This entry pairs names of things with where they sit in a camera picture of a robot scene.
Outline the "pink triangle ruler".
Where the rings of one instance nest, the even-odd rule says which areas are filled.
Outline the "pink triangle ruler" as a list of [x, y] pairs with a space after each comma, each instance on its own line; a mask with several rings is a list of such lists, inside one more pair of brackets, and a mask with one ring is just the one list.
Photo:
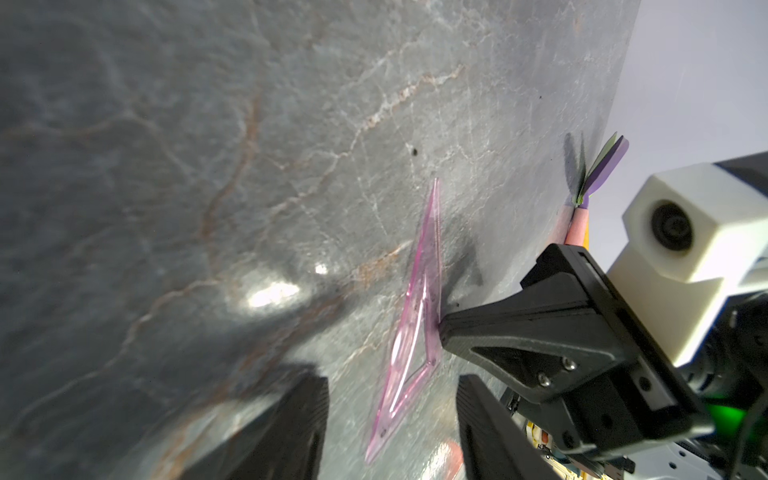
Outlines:
[[397, 321], [385, 382], [365, 451], [373, 463], [394, 436], [438, 365], [442, 307], [440, 180], [434, 179], [415, 248], [403, 311]]

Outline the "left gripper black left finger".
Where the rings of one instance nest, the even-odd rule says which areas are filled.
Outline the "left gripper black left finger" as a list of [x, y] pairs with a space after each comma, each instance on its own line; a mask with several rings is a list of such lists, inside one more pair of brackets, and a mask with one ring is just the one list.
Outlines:
[[328, 379], [307, 376], [284, 397], [231, 479], [316, 479], [329, 414]]

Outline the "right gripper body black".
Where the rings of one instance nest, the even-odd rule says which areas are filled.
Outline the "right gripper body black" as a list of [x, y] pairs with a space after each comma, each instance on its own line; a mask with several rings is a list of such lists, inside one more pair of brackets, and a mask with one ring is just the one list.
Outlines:
[[767, 295], [726, 300], [693, 360], [678, 371], [715, 431], [681, 441], [723, 479], [767, 477]]

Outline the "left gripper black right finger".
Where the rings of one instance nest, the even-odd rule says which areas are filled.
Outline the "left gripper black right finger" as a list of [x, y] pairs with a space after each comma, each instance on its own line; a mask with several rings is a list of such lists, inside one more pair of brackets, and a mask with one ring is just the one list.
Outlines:
[[556, 479], [509, 412], [474, 374], [459, 377], [456, 412], [469, 479]]

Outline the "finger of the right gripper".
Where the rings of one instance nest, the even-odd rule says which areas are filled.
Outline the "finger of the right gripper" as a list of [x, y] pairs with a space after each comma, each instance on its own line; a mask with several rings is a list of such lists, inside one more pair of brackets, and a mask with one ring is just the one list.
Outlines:
[[713, 419], [591, 255], [552, 244], [501, 301], [446, 315], [442, 346], [521, 398], [567, 454], [613, 459], [711, 434]]

